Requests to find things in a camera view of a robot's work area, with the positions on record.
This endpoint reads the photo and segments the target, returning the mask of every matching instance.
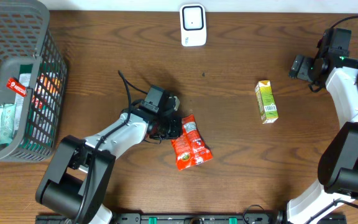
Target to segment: white wall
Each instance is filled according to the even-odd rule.
[[[358,13],[358,0],[40,0],[50,10],[178,11],[201,3],[209,12]]]

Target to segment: gray plastic basket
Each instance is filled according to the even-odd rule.
[[[48,30],[49,11],[34,0],[0,1],[0,105],[15,103],[6,87],[31,73],[19,129],[12,142],[0,144],[0,161],[38,162],[52,155],[67,68]]]

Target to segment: green connector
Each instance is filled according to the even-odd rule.
[[[237,218],[229,218],[229,224],[237,224]]]
[[[155,217],[150,217],[150,218],[149,218],[149,224],[157,224],[157,218],[155,218]]]

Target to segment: barcode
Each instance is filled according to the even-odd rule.
[[[275,105],[265,106],[265,111],[266,112],[275,111],[275,110],[277,110]]]

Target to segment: red label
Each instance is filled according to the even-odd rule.
[[[25,90],[24,85],[20,84],[16,79],[10,78],[7,81],[6,87],[10,88],[11,90],[15,91],[20,96],[27,96],[27,92]]]

